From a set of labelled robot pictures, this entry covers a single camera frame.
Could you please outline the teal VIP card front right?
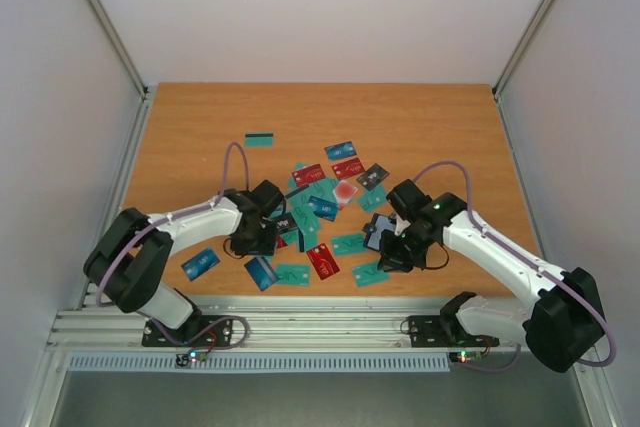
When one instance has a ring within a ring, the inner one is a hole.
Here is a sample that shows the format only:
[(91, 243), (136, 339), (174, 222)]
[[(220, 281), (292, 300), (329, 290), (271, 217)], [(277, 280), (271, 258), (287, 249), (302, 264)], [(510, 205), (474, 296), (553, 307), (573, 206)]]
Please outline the teal VIP card front right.
[(377, 262), (357, 265), (352, 269), (355, 285), (364, 288), (390, 280), (390, 274), (378, 269)]

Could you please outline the aluminium frame post left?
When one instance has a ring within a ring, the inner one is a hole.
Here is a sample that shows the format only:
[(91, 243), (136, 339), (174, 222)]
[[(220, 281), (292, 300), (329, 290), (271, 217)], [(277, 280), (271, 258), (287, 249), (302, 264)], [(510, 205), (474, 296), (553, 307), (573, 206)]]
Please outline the aluminium frame post left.
[(103, 3), (101, 0), (85, 0), (92, 14), (96, 18), (100, 28), (105, 34), (109, 44), (111, 45), (116, 57), (121, 63), (122, 67), (126, 71), (131, 84), (133, 85), (135, 91), (139, 94), (141, 99), (144, 99), (148, 93), (148, 87), (145, 85), (145, 82), (142, 80), (142, 76), (140, 75), (138, 69), (136, 68), (127, 48), (124, 45), (124, 42), (121, 39), (121, 36), (117, 32), (109, 14), (107, 13)]

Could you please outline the aluminium frame post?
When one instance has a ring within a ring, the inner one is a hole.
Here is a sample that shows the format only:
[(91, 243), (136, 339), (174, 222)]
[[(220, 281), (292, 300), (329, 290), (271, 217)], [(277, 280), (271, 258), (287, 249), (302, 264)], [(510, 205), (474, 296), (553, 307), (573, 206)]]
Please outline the aluminium frame post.
[(514, 50), (509, 56), (506, 65), (492, 87), (492, 93), (496, 100), (498, 100), (505, 91), (519, 64), (526, 56), (528, 49), (534, 42), (538, 32), (544, 25), (557, 1), (558, 0), (539, 0), (537, 3), (533, 14), (526, 24), (523, 33), (514, 47)]
[(126, 71), (131, 84), (133, 85), (135, 91), (139, 94), (141, 99), (144, 99), (148, 93), (148, 87), (145, 85), (145, 82), (142, 80), (142, 76), (140, 75), (138, 69), (136, 68), (127, 48), (124, 45), (124, 42), (121, 39), (121, 36), (117, 32), (109, 14), (107, 13), (103, 3), (101, 0), (85, 0), (92, 14), (96, 18), (100, 28), (105, 34), (109, 44), (111, 45), (116, 57), (121, 63), (122, 67)]

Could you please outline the blue striped card front left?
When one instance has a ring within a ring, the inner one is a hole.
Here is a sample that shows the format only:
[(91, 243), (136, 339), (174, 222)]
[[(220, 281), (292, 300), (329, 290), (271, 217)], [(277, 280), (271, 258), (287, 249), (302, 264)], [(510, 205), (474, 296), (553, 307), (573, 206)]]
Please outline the blue striped card front left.
[(245, 263), (244, 267), (261, 292), (268, 290), (279, 281), (277, 273), (265, 257), (254, 257)]

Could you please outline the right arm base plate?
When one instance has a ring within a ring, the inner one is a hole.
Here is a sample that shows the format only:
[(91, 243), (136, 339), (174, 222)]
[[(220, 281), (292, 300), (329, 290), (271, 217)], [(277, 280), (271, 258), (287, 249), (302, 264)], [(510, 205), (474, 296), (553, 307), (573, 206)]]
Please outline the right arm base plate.
[(495, 337), (469, 334), (456, 318), (446, 320), (440, 315), (413, 315), (407, 317), (404, 324), (404, 332), (414, 348), (493, 348), (500, 344)]

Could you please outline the red card centre front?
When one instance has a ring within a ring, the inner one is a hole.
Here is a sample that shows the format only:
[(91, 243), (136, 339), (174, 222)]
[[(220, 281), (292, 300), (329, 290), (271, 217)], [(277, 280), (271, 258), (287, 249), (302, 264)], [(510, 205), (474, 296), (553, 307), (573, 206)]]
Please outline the red card centre front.
[(306, 251), (306, 255), (320, 280), (326, 280), (340, 272), (340, 268), (326, 244), (321, 243), (312, 247)]

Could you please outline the blue vip card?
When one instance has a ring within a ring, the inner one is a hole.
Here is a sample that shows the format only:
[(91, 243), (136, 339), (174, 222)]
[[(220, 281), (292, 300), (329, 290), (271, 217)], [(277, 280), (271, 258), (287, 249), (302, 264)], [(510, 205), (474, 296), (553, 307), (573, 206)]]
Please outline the blue vip card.
[(205, 248), (181, 265), (189, 281), (193, 282), (204, 273), (218, 265), (220, 259), (211, 248)]
[(357, 155), (355, 146), (351, 141), (327, 146), (325, 148), (325, 153), (330, 162), (335, 162)]

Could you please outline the white red circle card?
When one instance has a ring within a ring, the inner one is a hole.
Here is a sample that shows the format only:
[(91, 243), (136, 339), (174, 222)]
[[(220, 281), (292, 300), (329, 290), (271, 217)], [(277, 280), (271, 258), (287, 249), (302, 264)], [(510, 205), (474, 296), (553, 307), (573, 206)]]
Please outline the white red circle card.
[(346, 180), (340, 180), (333, 190), (335, 201), (340, 210), (348, 205), (357, 193), (358, 188)]

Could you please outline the blue VIP card back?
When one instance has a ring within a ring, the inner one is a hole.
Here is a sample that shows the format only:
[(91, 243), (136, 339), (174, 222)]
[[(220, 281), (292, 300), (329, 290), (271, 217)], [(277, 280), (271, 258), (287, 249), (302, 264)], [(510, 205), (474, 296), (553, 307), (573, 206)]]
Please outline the blue VIP card back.
[(351, 141), (327, 146), (325, 148), (325, 153), (330, 162), (335, 162), (357, 155), (355, 146)]

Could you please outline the teal vip card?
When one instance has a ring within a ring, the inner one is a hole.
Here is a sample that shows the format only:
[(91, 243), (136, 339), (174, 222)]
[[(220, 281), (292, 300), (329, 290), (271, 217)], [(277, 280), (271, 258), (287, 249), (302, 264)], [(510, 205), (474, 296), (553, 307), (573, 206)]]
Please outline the teal vip card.
[(311, 267), (306, 264), (281, 263), (276, 266), (278, 284), (308, 287), (311, 283)]
[(352, 269), (355, 285), (364, 288), (390, 280), (390, 274), (378, 269), (377, 262), (357, 265)]
[(364, 242), (363, 233), (353, 233), (332, 237), (331, 247), (336, 256), (356, 255), (367, 250)]

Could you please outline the aluminium frame post right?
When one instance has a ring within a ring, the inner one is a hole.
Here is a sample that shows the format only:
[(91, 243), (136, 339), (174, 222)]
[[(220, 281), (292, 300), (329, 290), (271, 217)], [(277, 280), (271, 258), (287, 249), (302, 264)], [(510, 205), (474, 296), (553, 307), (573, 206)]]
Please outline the aluminium frame post right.
[(557, 1), (558, 0), (539, 0), (537, 3), (533, 14), (526, 24), (523, 33), (514, 47), (514, 50), (509, 56), (506, 65), (492, 87), (492, 93), (496, 100), (498, 100), (505, 91), (519, 64), (526, 56), (528, 49), (534, 42), (538, 32), (544, 25)]

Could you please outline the blue VIP card far left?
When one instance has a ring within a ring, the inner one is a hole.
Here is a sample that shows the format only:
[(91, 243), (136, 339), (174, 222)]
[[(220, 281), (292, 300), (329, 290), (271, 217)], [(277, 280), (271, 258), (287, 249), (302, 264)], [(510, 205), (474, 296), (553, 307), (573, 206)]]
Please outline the blue VIP card far left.
[(205, 248), (181, 265), (189, 281), (193, 282), (204, 273), (218, 265), (220, 259), (211, 248)]

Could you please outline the black vip card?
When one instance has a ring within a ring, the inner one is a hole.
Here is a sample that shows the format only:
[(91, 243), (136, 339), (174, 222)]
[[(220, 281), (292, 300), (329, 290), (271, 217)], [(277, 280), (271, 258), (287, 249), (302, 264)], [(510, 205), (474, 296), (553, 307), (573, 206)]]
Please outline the black vip card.
[(374, 163), (365, 172), (357, 177), (357, 182), (367, 191), (372, 191), (381, 184), (387, 177), (389, 172), (378, 163)]
[(288, 233), (298, 229), (298, 224), (290, 212), (273, 217), (272, 221), (275, 223), (279, 234)]

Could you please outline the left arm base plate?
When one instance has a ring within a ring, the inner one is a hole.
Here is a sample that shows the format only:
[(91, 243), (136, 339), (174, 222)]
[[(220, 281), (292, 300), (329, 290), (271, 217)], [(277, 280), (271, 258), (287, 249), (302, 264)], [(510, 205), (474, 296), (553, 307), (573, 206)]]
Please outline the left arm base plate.
[(228, 347), (234, 330), (230, 316), (201, 315), (178, 329), (171, 329), (159, 320), (150, 319), (143, 328), (143, 347)]

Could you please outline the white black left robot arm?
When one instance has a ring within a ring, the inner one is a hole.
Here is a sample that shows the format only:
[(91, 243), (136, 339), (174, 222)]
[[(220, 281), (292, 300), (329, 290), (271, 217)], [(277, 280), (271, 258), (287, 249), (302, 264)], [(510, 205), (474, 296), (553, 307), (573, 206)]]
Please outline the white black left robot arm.
[(272, 255), (277, 227), (269, 216), (285, 197), (268, 180), (252, 190), (228, 189), (195, 206), (167, 214), (121, 211), (84, 263), (85, 276), (124, 313), (140, 313), (160, 324), (178, 345), (204, 333), (203, 314), (186, 296), (162, 282), (172, 255), (223, 237), (238, 257)]

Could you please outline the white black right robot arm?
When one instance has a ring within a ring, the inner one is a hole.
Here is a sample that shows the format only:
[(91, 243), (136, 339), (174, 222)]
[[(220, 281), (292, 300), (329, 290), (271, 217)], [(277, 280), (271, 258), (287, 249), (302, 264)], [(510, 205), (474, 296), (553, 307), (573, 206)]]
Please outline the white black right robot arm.
[(431, 198), (407, 179), (386, 199), (396, 221), (381, 235), (379, 270), (425, 270), (429, 248), (439, 245), (474, 262), (516, 297), (502, 302), (462, 292), (452, 298), (439, 312), (447, 345), (460, 347), (472, 336), (510, 341), (564, 373), (604, 336), (604, 309), (586, 270), (567, 271), (537, 258), (452, 193)]

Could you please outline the dark blue card holder wallet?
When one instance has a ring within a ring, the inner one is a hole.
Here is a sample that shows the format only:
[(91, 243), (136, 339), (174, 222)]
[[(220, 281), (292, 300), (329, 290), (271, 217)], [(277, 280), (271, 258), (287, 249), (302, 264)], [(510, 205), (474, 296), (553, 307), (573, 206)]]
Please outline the dark blue card holder wallet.
[(395, 231), (396, 216), (391, 214), (390, 216), (374, 213), (371, 220), (366, 223), (362, 232), (364, 233), (363, 246), (366, 249), (378, 252), (380, 250), (380, 242), (382, 234), (385, 231)]

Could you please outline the teal card with magnetic stripe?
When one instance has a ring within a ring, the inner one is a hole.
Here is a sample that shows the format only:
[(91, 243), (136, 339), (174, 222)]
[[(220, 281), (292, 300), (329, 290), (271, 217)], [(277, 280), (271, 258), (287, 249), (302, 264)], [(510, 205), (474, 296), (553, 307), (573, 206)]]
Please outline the teal card with magnetic stripe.
[(272, 132), (249, 132), (244, 137), (244, 145), (249, 148), (272, 147), (274, 134)]

